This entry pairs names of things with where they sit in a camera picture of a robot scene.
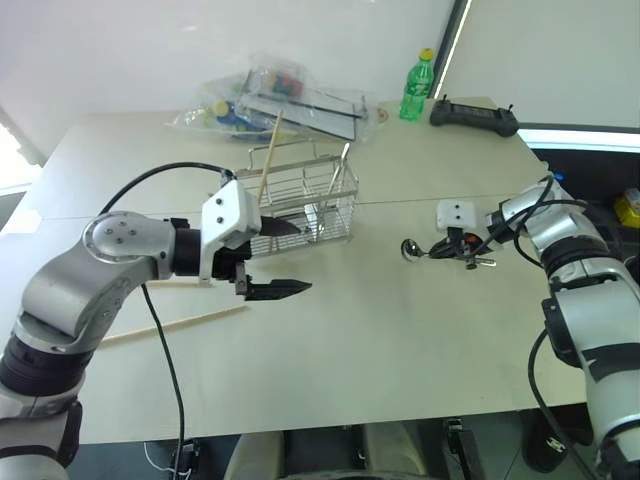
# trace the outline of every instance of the yellow bottle cap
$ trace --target yellow bottle cap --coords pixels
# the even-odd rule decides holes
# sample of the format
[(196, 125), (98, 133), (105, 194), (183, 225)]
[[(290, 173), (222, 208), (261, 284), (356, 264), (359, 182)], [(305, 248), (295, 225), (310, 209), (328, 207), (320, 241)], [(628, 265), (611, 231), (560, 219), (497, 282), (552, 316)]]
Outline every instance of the yellow bottle cap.
[(224, 100), (220, 100), (213, 106), (216, 117), (224, 117), (229, 113), (229, 104)]
[(433, 58), (433, 48), (423, 48), (420, 51), (420, 60), (431, 60)]

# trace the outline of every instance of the plastic bottle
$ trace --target plastic bottle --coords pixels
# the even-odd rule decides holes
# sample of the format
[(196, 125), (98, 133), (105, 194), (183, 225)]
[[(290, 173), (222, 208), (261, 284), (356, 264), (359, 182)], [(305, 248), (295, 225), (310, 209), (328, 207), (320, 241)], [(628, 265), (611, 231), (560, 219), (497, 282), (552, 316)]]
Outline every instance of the plastic bottle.
[(404, 97), (400, 105), (400, 118), (415, 122), (422, 115), (424, 101), (431, 91), (433, 84), (433, 49), (423, 48), (419, 61), (407, 75), (407, 84), (404, 87)]

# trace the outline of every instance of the wire basket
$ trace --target wire basket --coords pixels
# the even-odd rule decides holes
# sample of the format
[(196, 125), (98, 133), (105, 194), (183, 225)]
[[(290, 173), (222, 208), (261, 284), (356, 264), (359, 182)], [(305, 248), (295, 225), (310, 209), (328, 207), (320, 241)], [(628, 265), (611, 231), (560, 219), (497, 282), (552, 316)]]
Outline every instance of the wire basket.
[[(294, 248), (308, 247), (330, 240), (348, 238), (358, 195), (358, 179), (346, 158), (340, 155), (318, 155), (313, 140), (302, 140), (277, 145), (284, 149), (308, 146), (309, 160), (269, 169), (267, 185), (260, 200), (262, 215), (278, 217), (296, 225), (299, 234), (282, 237), (254, 237), (251, 240), (253, 256), (267, 256)], [(268, 147), (249, 150), (249, 168), (235, 172), (245, 188), (256, 194), (262, 178), (262, 168), (255, 168), (258, 152)]]

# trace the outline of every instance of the black cable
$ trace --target black cable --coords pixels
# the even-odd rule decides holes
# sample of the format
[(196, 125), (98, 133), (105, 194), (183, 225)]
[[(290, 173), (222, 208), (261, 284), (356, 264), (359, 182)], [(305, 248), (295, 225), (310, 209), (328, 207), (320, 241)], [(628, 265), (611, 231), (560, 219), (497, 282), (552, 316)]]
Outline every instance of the black cable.
[(171, 374), (171, 383), (173, 383), (173, 390), (176, 394), (176, 401), (178, 402), (178, 415), (180, 418), (180, 434), (178, 436), (178, 449), (176, 450), (176, 457), (173, 465), (173, 480), (177, 480), (179, 475), (180, 463), (182, 459), (182, 446), (184, 445), (184, 404), (182, 403), (182, 394), (180, 393), (180, 385), (178, 384), (176, 369), (173, 366), (171, 352), (169, 352), (169, 346), (167, 345), (167, 339), (164, 336), (164, 330), (162, 329), (162, 324), (160, 323), (160, 319), (158, 318), (156, 309), (153, 306), (151, 297), (149, 296), (149, 290), (147, 289), (147, 285), (143, 283), (142, 285), (140, 285), (140, 288), (142, 288), (142, 294), (144, 295), (144, 299), (147, 302), (147, 306), (149, 307), (149, 311), (151, 312), (153, 321), (156, 323), (156, 328), (158, 329), (158, 336), (160, 337), (160, 343), (162, 343), (162, 349), (164, 350), (164, 355), (165, 357), (167, 357), (167, 365), (169, 366), (169, 373)]
[[(220, 173), (224, 175), (228, 170), (218, 167), (216, 165), (209, 165), (208, 163), (200, 163), (200, 162), (175, 162), (168, 163), (166, 165), (161, 165), (156, 168), (152, 168), (147, 172), (138, 175), (136, 178), (127, 183), (124, 187), (122, 187), (118, 192), (107, 202), (104, 208), (100, 211), (100, 215), (109, 212), (113, 206), (116, 204), (118, 200), (120, 200), (129, 190), (143, 182), (149, 177), (156, 175), (161, 172), (166, 172), (167, 170), (174, 170), (176, 168), (200, 168), (202, 170), (209, 170), (213, 172)], [(164, 330), (162, 329), (162, 324), (160, 323), (160, 319), (158, 318), (158, 314), (156, 313), (156, 309), (153, 306), (153, 302), (151, 301), (151, 297), (149, 296), (149, 290), (147, 286), (143, 283), (140, 288), (142, 288), (142, 293), (144, 295), (144, 299), (147, 302), (147, 306), (149, 307), (149, 312), (151, 312), (151, 316), (153, 317), (153, 321), (156, 324), (158, 329), (158, 335), (160, 336), (160, 342), (162, 343), (162, 349), (164, 350), (164, 355), (167, 360), (167, 365), (169, 366), (169, 373), (171, 374), (171, 383), (173, 384), (173, 390), (176, 394), (176, 401), (178, 403), (178, 419), (180, 423), (180, 433), (178, 436), (178, 448), (176, 450), (174, 468), (173, 468), (173, 480), (177, 480), (180, 472), (178, 469), (182, 464), (182, 447), (184, 445), (184, 405), (182, 403), (182, 394), (180, 392), (180, 385), (178, 384), (178, 377), (176, 376), (175, 368), (173, 367), (173, 359), (171, 358), (171, 352), (169, 351), (169, 346), (167, 345), (167, 340), (164, 336)]]
[(544, 198), (549, 194), (549, 192), (551, 191), (551, 188), (553, 187), (553, 182), (554, 182), (553, 175), (547, 176), (546, 179), (547, 179), (547, 184), (545, 185), (544, 190), (538, 197), (538, 200), (536, 200), (536, 203), (534, 203), (531, 206), (531, 208), (528, 209), (529, 211), (525, 214), (524, 218), (520, 220), (520, 222), (518, 223), (518, 226), (513, 232), (513, 246), (515, 247), (516, 251), (527, 262), (532, 263), (536, 267), (540, 267), (540, 268), (543, 268), (542, 263), (540, 263), (535, 258), (529, 256), (524, 250), (522, 250), (522, 247), (520, 246), (520, 233), (522, 232), (522, 228), (524, 227), (525, 223), (527, 223), (527, 220), (529, 220), (533, 216), (536, 210), (540, 207), (540, 204), (544, 201)]
[[(586, 202), (580, 201), (580, 200), (545, 200), (543, 202), (540, 203), (540, 205), (538, 205), (538, 207), (546, 207), (548, 205), (576, 205), (578, 207), (583, 207), (586, 208), (588, 205)], [(475, 257), (477, 255), (479, 255), (479, 253), (486, 247), (489, 246), (489, 244), (491, 242), (493, 242), (497, 236), (499, 236), (502, 232), (504, 232), (504, 229), (508, 228), (509, 224), (511, 224), (512, 222), (514, 222), (515, 220), (517, 220), (518, 218), (522, 217), (523, 215), (525, 215), (529, 210), (531, 210), (533, 208), (533, 205), (531, 207), (527, 207), (523, 210), (520, 210), (518, 213), (516, 213), (513, 217), (509, 218), (506, 222), (505, 225), (502, 229), (496, 229), (493, 231), (493, 233), (490, 233), (489, 236), (480, 244), (478, 245), (478, 247), (471, 253), (462, 256), (462, 257), (458, 257), (461, 260), (467, 260), (469, 258)]]
[(137, 176), (129, 183), (127, 183), (124, 187), (122, 187), (118, 192), (107, 202), (107, 204), (100, 211), (100, 215), (103, 213), (107, 213), (109, 210), (113, 208), (115, 203), (120, 200), (125, 193), (131, 190), (133, 187), (138, 185), (143, 180), (146, 180), (153, 175), (156, 175), (161, 172), (166, 172), (167, 170), (174, 170), (176, 168), (201, 168), (203, 170), (211, 170), (213, 172), (223, 173), (226, 170), (222, 167), (218, 167), (216, 165), (209, 165), (208, 163), (201, 162), (175, 162), (175, 163), (167, 163), (166, 165), (161, 165), (156, 168), (152, 168), (151, 170), (143, 173), (142, 175)]
[(536, 383), (536, 377), (535, 377), (536, 357), (538, 355), (538, 351), (540, 350), (540, 345), (542, 345), (542, 342), (546, 337), (547, 337), (547, 331), (543, 330), (540, 333), (540, 335), (538, 335), (538, 338), (536, 338), (536, 341), (533, 343), (533, 346), (531, 347), (531, 353), (529, 353), (529, 363), (527, 366), (527, 373), (529, 376), (529, 386), (531, 387), (531, 392), (533, 393), (533, 396), (535, 397), (536, 402), (538, 402), (538, 406), (540, 407), (540, 411), (542, 412), (542, 415), (544, 415), (544, 418), (547, 420), (547, 423), (549, 423), (549, 425), (551, 426), (551, 429), (553, 430), (553, 432), (556, 434), (556, 436), (567, 448), (569, 455), (571, 456), (573, 461), (576, 463), (582, 475), (584, 475), (584, 477), (589, 480), (598, 480), (598, 477), (596, 476), (596, 474), (594, 474), (591, 471), (591, 469), (587, 466), (586, 462), (582, 459), (580, 454), (578, 454), (577, 450), (573, 446), (573, 443), (569, 440), (567, 435), (564, 433), (564, 430), (562, 430), (562, 427), (560, 426), (556, 418), (553, 416), (553, 412), (551, 412), (551, 410), (545, 403), (544, 399), (542, 398), (542, 395), (540, 394), (540, 390), (538, 390), (538, 385)]
[(614, 253), (618, 257), (620, 257), (620, 259), (622, 259), (622, 257), (624, 256), (624, 248), (622, 246), (622, 239), (620, 238), (620, 232), (618, 231), (619, 225), (616, 225), (615, 222), (612, 222), (609, 219), (609, 216), (605, 213), (605, 209), (601, 205), (589, 204), (587, 211), (595, 215), (598, 218), (598, 220), (602, 223), (602, 225), (609, 229), (609, 232), (611, 233), (611, 237), (613, 240), (613, 246), (615, 249)]

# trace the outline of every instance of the white wall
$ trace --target white wall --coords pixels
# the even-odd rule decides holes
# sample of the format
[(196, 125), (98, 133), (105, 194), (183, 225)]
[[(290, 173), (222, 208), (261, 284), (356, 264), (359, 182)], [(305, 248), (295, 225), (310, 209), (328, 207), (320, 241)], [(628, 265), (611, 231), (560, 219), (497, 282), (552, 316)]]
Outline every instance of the white wall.
[(640, 1), (473, 0), (444, 93), (523, 122), (640, 127)]
[(24, 192), (0, 195), (0, 230), (5, 226), (23, 196)]
[(453, 0), (3, 0), (0, 105), (45, 154), (88, 112), (180, 109), (265, 50), (399, 98)]

